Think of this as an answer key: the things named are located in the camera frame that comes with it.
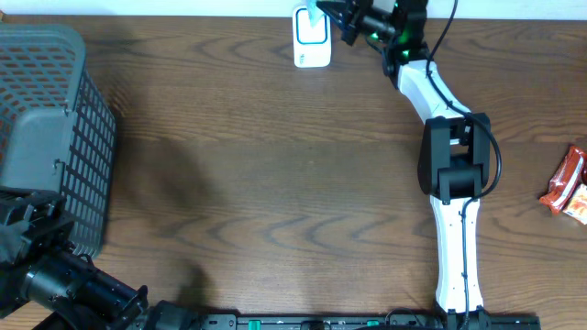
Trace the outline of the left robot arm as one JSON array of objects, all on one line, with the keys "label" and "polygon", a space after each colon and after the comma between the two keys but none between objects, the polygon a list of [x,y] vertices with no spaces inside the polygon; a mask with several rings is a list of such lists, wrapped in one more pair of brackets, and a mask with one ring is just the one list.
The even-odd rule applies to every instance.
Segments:
[{"label": "left robot arm", "polygon": [[148,302],[75,254],[74,221],[57,192],[1,190],[1,315],[29,302],[51,311],[40,329],[198,329],[200,316],[173,303]]}]

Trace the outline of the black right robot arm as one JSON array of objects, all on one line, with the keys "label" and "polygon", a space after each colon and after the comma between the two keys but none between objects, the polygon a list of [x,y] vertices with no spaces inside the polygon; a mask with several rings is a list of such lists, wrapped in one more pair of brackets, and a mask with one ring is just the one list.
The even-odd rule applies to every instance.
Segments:
[{"label": "black right robot arm", "polygon": [[391,11],[371,1],[317,1],[342,39],[358,36],[382,56],[382,69],[424,122],[417,176],[437,230],[436,305],[446,329],[488,329],[477,279],[476,220],[489,180],[495,141],[490,121],[461,104],[442,81],[436,47],[424,41],[425,1],[397,1]]}]

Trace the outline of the red Topps candy bar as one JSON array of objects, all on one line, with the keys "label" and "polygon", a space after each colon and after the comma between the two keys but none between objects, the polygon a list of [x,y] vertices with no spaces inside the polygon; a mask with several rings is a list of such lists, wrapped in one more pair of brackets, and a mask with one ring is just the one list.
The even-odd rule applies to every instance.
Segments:
[{"label": "red Topps candy bar", "polygon": [[586,168],[586,152],[570,146],[568,153],[548,182],[548,191],[539,198],[554,215],[559,214],[570,200],[577,186],[582,183]]}]

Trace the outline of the teal wet wipes packet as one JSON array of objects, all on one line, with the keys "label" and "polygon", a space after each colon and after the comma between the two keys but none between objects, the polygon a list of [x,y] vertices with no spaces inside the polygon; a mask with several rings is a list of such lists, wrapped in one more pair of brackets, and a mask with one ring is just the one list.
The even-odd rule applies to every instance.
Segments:
[{"label": "teal wet wipes packet", "polygon": [[326,14],[317,6],[318,0],[306,0],[305,5],[311,27],[315,27]]}]

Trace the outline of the orange Kleenex tissue pack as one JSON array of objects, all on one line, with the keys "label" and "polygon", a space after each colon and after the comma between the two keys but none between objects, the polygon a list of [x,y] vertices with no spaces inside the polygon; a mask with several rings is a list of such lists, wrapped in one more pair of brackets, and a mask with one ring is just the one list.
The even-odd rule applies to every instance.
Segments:
[{"label": "orange Kleenex tissue pack", "polygon": [[583,225],[587,224],[587,189],[580,183],[563,209],[563,213],[571,216]]}]

